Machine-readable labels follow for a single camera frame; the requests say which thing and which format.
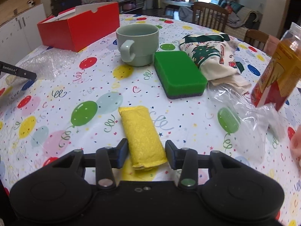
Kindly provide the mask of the yellow sponge cloth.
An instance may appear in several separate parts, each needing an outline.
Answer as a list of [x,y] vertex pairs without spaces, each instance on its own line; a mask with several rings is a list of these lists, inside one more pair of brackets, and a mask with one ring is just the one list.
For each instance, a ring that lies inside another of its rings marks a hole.
[[123,130],[135,170],[152,169],[167,162],[164,147],[144,106],[120,107]]

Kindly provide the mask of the bubble wrap sheet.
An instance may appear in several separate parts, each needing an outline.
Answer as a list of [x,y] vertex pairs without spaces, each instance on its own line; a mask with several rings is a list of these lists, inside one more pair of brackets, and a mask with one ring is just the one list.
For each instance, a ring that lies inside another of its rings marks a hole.
[[53,80],[79,59],[80,54],[52,48],[27,59],[19,67],[37,75],[38,80]]

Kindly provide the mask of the clear plastic bag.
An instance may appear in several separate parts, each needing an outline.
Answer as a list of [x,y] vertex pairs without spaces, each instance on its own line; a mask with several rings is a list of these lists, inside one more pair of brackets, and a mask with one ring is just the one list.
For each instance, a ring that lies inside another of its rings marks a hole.
[[217,120],[230,140],[224,152],[234,157],[236,150],[255,164],[264,161],[266,133],[270,129],[277,139],[284,138],[281,117],[274,104],[255,107],[228,84],[207,86],[209,99],[217,108]]

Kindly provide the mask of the green sponge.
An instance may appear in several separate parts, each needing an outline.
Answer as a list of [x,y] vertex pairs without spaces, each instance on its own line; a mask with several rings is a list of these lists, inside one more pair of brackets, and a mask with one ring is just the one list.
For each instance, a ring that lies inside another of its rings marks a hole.
[[154,68],[169,99],[201,96],[208,83],[183,51],[156,52]]

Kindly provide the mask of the christmas print cloth bag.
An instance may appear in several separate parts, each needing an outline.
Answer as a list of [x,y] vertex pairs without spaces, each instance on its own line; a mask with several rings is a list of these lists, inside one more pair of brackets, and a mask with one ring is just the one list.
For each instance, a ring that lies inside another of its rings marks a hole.
[[251,84],[241,75],[244,66],[235,60],[238,41],[228,34],[187,35],[179,40],[179,47],[195,63],[212,85],[230,85],[245,94]]

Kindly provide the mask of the pink bath pouf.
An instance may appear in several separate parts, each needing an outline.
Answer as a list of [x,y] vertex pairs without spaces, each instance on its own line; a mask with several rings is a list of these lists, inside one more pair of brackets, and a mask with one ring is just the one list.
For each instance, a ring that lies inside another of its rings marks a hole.
[[298,167],[301,166],[301,126],[299,125],[297,131],[290,140],[290,152]]

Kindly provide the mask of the balloon print tablecloth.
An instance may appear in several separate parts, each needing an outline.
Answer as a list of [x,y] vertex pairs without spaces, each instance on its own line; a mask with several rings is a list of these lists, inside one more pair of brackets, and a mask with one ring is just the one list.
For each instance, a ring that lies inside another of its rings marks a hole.
[[[282,136],[267,131],[265,154],[255,156],[233,105],[202,96],[168,99],[152,66],[121,62],[114,34],[93,43],[69,66],[26,66],[34,83],[15,75],[1,79],[1,180],[6,188],[67,152],[92,152],[124,136],[119,107],[145,106],[162,142],[173,140],[208,154],[220,150],[276,179],[284,188],[280,222],[300,224],[300,166],[289,141],[300,125],[300,92],[293,88],[279,112]],[[239,141],[248,144],[240,147]]]

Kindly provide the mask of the red cardboard box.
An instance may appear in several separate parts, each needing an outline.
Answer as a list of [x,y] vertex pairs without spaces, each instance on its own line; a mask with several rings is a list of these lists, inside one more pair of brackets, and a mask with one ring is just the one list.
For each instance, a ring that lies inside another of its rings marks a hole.
[[76,6],[37,24],[42,44],[79,52],[120,27],[117,2]]

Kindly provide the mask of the pale green mug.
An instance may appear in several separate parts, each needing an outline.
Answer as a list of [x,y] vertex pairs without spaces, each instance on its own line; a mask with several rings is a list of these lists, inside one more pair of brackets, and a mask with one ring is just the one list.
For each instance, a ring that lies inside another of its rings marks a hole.
[[152,24],[129,24],[116,30],[117,46],[124,63],[143,67],[154,62],[159,48],[159,28]]

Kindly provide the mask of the orange tea bottle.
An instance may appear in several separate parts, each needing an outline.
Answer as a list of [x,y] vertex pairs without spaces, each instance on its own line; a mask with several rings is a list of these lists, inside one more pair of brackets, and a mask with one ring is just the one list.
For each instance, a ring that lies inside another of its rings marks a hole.
[[273,104],[279,111],[300,79],[300,26],[292,23],[251,92],[255,107]]

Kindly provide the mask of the wooden chair with towel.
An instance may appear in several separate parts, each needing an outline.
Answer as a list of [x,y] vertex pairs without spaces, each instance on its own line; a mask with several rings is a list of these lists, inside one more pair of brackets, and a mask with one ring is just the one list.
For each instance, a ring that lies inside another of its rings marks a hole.
[[259,30],[248,29],[244,36],[244,42],[259,50],[263,50],[269,35]]

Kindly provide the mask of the pink towel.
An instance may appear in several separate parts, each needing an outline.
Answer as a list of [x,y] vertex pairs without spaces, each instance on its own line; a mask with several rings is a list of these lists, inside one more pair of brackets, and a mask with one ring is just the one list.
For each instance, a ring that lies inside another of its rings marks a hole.
[[269,35],[267,41],[264,45],[263,52],[269,56],[273,56],[277,45],[280,43],[280,40],[272,35]]

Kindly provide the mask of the wooden chair black seat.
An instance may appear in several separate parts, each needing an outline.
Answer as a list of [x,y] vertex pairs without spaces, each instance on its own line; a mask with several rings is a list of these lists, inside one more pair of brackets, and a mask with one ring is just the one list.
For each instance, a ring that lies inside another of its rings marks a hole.
[[212,3],[195,2],[192,11],[193,24],[224,32],[229,17],[226,9]]

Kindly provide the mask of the sofa with blankets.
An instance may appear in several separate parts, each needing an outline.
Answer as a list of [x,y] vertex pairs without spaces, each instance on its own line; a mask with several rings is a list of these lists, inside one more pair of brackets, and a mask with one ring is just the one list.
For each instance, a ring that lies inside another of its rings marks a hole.
[[226,34],[243,41],[247,30],[259,28],[258,12],[235,1],[223,0],[220,6],[229,12],[224,30]]

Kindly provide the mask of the white coffee table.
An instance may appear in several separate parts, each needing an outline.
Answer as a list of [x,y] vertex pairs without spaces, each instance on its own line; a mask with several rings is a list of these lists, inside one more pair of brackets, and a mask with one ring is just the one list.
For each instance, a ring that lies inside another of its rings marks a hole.
[[165,0],[163,3],[165,5],[165,9],[164,9],[165,15],[168,9],[174,13],[175,11],[178,11],[180,7],[188,7],[191,9],[193,6],[193,3],[183,2],[183,1]]

